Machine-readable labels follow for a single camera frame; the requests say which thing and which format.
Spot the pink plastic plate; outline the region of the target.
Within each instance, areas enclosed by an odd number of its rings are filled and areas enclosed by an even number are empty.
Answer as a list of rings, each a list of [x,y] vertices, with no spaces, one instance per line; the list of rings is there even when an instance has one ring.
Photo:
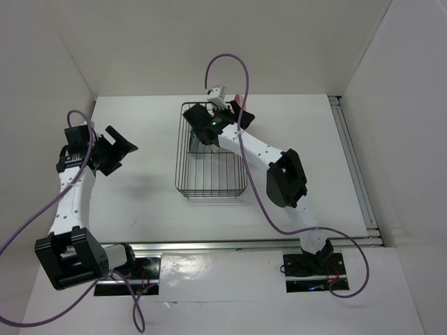
[[[234,114],[239,114],[240,109],[242,107],[242,102],[244,100],[244,96],[241,94],[236,94],[234,99],[230,101],[230,106]]]

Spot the blue floral green plate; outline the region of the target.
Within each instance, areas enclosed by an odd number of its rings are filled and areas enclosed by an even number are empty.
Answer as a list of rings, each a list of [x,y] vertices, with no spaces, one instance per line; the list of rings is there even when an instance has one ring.
[[[200,140],[197,138],[196,134],[191,131],[189,138],[189,153],[195,154],[198,151]]]

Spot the white plate dark rim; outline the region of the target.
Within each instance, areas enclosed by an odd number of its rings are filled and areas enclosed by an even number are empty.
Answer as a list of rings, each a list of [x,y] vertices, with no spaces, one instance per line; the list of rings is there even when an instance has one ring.
[[[215,145],[212,145],[211,148],[210,148],[210,153],[211,154],[217,154],[217,153],[219,153],[219,150],[220,150],[219,147],[217,147]]]

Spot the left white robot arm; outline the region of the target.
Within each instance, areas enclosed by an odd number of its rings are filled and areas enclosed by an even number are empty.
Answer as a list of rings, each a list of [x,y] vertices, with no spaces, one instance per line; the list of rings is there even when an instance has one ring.
[[[104,176],[121,167],[122,159],[137,150],[112,126],[96,136],[86,125],[66,128],[67,144],[57,163],[61,191],[57,212],[48,235],[35,243],[35,253],[56,290],[104,279],[112,270],[130,278],[138,261],[127,243],[102,246],[89,231],[89,207],[96,173]]]

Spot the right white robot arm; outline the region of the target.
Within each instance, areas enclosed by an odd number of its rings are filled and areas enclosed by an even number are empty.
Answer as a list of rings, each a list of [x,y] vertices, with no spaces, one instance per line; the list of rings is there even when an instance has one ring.
[[[246,132],[255,116],[242,111],[234,100],[227,109],[213,112],[196,103],[182,116],[202,144],[231,151],[266,172],[268,199],[284,209],[291,222],[304,230],[298,236],[307,270],[319,274],[327,268],[333,247],[316,229],[318,220],[307,199],[307,178],[298,153],[271,147]]]

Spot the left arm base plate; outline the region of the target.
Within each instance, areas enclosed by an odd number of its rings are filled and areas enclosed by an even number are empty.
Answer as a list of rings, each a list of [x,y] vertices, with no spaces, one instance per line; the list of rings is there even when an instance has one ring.
[[[135,296],[155,296],[159,294],[161,256],[145,256],[135,259],[136,268],[120,271],[128,280]],[[125,282],[116,274],[99,281],[94,289],[95,297],[130,296]]]

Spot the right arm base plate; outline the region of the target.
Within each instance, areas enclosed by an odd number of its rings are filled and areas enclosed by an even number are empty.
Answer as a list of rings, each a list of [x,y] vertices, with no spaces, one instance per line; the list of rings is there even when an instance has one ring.
[[[323,292],[332,289],[349,290],[346,268],[341,253],[333,253],[319,269],[311,269],[303,254],[283,254],[283,265],[279,268],[285,276],[286,292]]]

